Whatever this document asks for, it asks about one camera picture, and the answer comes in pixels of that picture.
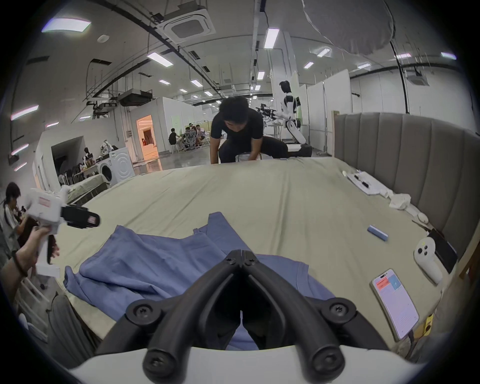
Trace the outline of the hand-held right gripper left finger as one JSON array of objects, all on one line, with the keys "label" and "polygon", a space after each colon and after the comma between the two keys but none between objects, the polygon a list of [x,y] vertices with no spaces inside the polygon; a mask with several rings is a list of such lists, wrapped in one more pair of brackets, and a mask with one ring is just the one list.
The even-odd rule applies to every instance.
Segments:
[{"label": "hand-held right gripper left finger", "polygon": [[129,304],[95,355],[146,349],[148,379],[181,379],[191,347],[225,350],[240,326],[244,260],[244,250],[233,250],[183,294]]}]

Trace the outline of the person's left hand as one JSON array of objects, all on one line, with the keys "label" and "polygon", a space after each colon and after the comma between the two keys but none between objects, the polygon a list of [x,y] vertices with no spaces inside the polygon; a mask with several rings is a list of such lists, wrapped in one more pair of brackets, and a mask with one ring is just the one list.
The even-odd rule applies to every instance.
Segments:
[{"label": "person's left hand", "polygon": [[23,275],[32,268],[39,257],[40,243],[47,240],[51,232],[51,226],[34,226],[24,245],[15,252],[14,264]]}]

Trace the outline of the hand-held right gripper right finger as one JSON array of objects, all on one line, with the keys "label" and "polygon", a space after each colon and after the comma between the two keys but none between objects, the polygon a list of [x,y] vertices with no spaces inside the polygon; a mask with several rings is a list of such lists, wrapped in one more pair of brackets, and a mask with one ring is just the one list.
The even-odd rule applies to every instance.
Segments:
[{"label": "hand-held right gripper right finger", "polygon": [[243,251],[243,327],[260,350],[295,345],[309,379],[335,379],[346,366],[341,345],[389,351],[348,299],[305,297]]}]

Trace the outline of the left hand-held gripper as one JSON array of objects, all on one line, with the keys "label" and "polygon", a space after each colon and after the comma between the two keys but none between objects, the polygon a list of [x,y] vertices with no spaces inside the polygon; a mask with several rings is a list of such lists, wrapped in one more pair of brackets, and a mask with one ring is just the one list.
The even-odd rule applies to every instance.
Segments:
[{"label": "left hand-held gripper", "polygon": [[61,187],[55,193],[42,189],[31,189],[27,195],[26,208],[29,219],[36,227],[49,227],[50,232],[39,242],[37,265],[51,265],[53,245],[50,237],[56,235],[61,224],[78,229],[95,228],[100,225],[100,216],[87,207],[68,205],[70,187]]}]

